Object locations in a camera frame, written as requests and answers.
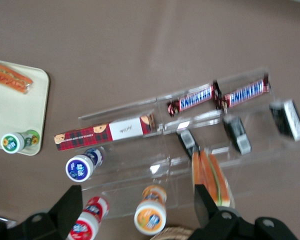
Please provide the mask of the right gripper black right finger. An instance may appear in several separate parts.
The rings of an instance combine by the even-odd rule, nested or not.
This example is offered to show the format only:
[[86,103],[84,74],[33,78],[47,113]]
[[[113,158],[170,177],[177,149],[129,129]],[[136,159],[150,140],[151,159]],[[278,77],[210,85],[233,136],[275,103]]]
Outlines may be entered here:
[[218,207],[203,184],[194,186],[194,209],[200,227],[191,240],[296,240],[296,235],[277,218],[244,220],[232,207]]

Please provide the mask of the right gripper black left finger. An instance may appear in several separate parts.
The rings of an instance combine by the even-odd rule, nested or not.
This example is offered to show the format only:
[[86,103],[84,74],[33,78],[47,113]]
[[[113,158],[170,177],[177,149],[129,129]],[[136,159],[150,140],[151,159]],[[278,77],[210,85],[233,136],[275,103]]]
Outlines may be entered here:
[[0,216],[0,240],[65,240],[82,210],[82,187],[72,185],[49,211],[22,222]]

